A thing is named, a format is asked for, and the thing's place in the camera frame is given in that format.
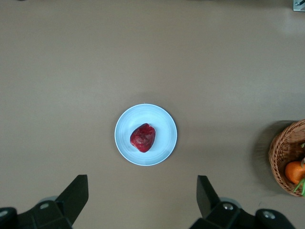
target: fake fruit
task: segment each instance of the fake fruit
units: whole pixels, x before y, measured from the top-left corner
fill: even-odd
[[[300,161],[293,161],[286,165],[285,176],[292,183],[296,184],[294,192],[302,187],[302,196],[305,197],[305,167],[302,166]]]
[[[155,129],[148,123],[144,123],[133,131],[130,143],[140,152],[146,153],[152,147],[155,137]]]

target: light blue plate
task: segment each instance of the light blue plate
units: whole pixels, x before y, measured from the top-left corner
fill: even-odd
[[[151,125],[156,137],[150,150],[141,153],[131,145],[130,135],[144,123]],[[164,161],[177,142],[173,118],[161,107],[139,104],[126,110],[119,118],[114,132],[115,143],[124,158],[139,166],[153,166]]]

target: metal object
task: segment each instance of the metal object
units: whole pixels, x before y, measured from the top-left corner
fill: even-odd
[[[8,214],[8,211],[2,211],[2,212],[0,212],[0,217],[3,217],[3,216],[5,216],[6,214]]]
[[[225,204],[223,204],[223,207],[224,207],[224,209],[226,209],[226,210],[233,210],[233,209],[234,209],[233,206],[232,206],[232,204],[230,204],[230,203],[225,203]]]
[[[294,0],[294,11],[305,12],[305,0]]]
[[[264,211],[263,214],[266,218],[275,219],[275,215],[270,211]]]

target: green stem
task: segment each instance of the green stem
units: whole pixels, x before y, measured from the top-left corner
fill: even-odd
[[[294,192],[297,191],[297,189],[300,187],[300,186],[303,186],[302,187],[302,196],[305,197],[305,178],[303,178],[302,180],[300,180],[300,182],[297,184],[297,186],[295,187],[294,189]]]

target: black plastic part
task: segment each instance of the black plastic part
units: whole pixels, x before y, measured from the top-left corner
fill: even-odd
[[[78,175],[55,201],[47,200],[17,215],[0,208],[0,229],[72,229],[89,197],[87,175]]]
[[[252,229],[254,226],[255,217],[250,215],[249,213],[245,212],[243,209],[239,209],[239,217],[236,222],[238,228],[241,229]]]
[[[213,224],[207,220],[200,218],[190,227],[190,229],[222,229],[222,228],[216,224]]]
[[[220,203],[220,199],[207,176],[197,178],[197,204],[201,215],[206,218],[211,210]]]
[[[0,229],[13,227],[13,221],[17,217],[15,208],[0,208]]]
[[[274,217],[266,217],[266,212]],[[255,225],[261,229],[295,229],[291,222],[282,213],[271,209],[259,209],[256,214]]]
[[[78,175],[72,183],[57,197],[62,214],[73,224],[87,203],[89,197],[87,175]]]
[[[220,228],[229,229],[236,223],[239,213],[240,210],[235,204],[220,202],[213,208],[206,220],[218,225]]]

